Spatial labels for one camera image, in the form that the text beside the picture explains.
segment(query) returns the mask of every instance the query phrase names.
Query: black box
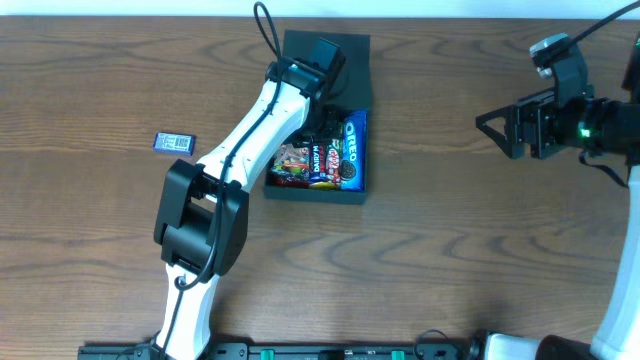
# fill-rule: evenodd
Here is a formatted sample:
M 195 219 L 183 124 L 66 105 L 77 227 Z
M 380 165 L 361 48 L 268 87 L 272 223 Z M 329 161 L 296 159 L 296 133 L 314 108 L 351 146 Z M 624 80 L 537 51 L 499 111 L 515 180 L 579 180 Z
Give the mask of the black box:
M 264 195 L 271 199 L 294 201 L 328 202 L 336 204 L 363 204 L 367 198 L 367 172 L 369 164 L 369 129 L 371 121 L 371 76 L 369 70 L 369 35 L 320 33 L 286 30 L 284 35 L 284 56 L 305 58 L 313 48 L 317 38 L 324 38 L 340 46 L 347 61 L 336 79 L 333 92 L 338 95 L 327 101 L 326 106 L 334 106 L 342 114 L 356 110 L 366 110 L 367 132 L 365 136 L 365 162 L 363 191 L 299 189 L 272 185 L 266 177 Z

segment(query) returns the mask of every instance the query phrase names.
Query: wood grain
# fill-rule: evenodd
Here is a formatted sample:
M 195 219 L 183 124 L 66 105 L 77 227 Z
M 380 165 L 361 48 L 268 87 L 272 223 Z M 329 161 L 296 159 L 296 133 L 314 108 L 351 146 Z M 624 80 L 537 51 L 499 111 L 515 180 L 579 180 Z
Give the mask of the wood grain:
M 216 333 L 257 342 L 411 341 L 481 327 L 590 341 L 613 288 L 628 194 L 575 151 L 511 161 L 475 116 L 550 86 L 529 45 L 586 21 L 278 19 L 371 34 L 365 206 L 251 198 L 249 240 L 220 283 Z M 637 30 L 581 46 L 600 96 Z M 271 55 L 250 19 L 5 18 L 0 23 L 0 358 L 74 358 L 140 341 L 166 297 L 152 241 L 158 131 L 195 161 L 252 106 Z M 603 160 L 622 170 L 623 159 Z

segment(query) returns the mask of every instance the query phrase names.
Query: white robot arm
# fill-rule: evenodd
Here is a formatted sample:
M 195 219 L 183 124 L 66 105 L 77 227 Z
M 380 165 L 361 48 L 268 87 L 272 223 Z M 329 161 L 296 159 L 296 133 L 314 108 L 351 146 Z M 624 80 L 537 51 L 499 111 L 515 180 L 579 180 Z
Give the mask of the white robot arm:
M 599 360 L 640 359 L 640 166 L 631 169 L 629 190 L 629 224 L 616 285 L 591 343 L 590 352 Z M 493 334 L 484 355 L 486 360 L 535 360 L 539 347 L 540 340 Z
M 267 81 L 262 87 L 258 101 L 231 135 L 215 150 L 198 161 L 199 164 L 205 165 L 205 173 L 215 178 L 220 177 L 224 160 L 229 151 L 265 111 L 267 104 L 273 97 L 275 87 L 275 82 Z M 309 113 L 309 101 L 309 98 L 300 95 L 300 89 L 283 83 L 278 103 L 238 151 L 233 160 L 233 166 L 229 169 L 228 179 L 238 181 L 242 190 L 249 193 L 258 175 L 280 147 L 280 144 L 304 124 Z M 208 198 L 216 201 L 215 197 L 211 195 L 208 195 Z M 175 359 L 196 359 L 209 342 L 209 314 L 220 276 L 214 275 L 208 282 L 199 283 L 193 289 L 185 291 L 180 309 L 176 313 L 169 344 L 165 346 L 179 295 L 178 289 L 173 284 L 173 279 L 184 276 L 186 282 L 191 282 L 196 277 L 196 274 L 179 264 L 167 264 L 166 268 L 169 277 L 169 295 L 164 325 L 156 338 L 156 343 L 158 346 L 164 347 L 166 354 Z
M 216 285 L 235 262 L 246 239 L 248 194 L 273 154 L 294 132 L 304 135 L 305 131 L 321 129 L 323 104 L 344 62 L 340 49 L 324 39 L 317 41 L 309 62 L 280 59 L 280 64 L 269 67 L 260 97 L 233 132 L 197 165 L 178 160 L 169 170 L 154 233 L 163 247 L 162 259 L 167 262 L 169 277 L 164 325 L 154 345 L 160 353 L 192 360 L 205 350 Z M 284 70 L 277 100 L 257 123 L 276 95 L 278 65 Z M 245 134 L 248 137 L 241 142 Z M 237 152 L 231 154 L 234 147 Z M 231 163 L 222 179 L 227 158 Z M 217 202 L 221 186 L 225 199 L 220 236 L 215 243 L 213 214 L 190 198 L 206 197 Z M 214 254 L 212 268 L 206 269 L 205 259 Z M 192 283 L 203 272 L 207 274 L 204 281 L 189 290 L 180 291 L 174 283 L 177 278 Z

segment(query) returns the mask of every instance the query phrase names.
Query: candy wrapper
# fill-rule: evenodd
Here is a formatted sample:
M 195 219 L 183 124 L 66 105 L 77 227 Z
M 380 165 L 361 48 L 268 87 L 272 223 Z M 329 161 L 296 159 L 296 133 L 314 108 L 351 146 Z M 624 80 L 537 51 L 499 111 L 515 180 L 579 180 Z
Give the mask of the candy wrapper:
M 337 190 L 340 178 L 337 176 L 340 163 L 339 141 L 329 145 L 312 144 L 309 147 L 309 188 L 321 190 Z
M 309 148 L 281 145 L 269 169 L 270 182 L 280 186 L 309 186 Z
M 353 112 L 344 121 L 342 132 L 342 161 L 340 177 L 342 190 L 364 190 L 365 140 L 367 133 L 367 112 Z

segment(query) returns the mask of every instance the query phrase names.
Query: oreo cookie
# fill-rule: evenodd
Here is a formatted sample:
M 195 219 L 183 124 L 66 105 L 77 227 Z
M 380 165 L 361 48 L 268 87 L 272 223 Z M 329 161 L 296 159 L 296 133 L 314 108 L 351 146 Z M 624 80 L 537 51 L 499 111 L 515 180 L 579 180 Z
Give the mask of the oreo cookie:
M 364 190 L 364 158 L 367 132 L 367 112 L 351 113 L 342 128 L 342 161 L 340 176 L 342 190 Z

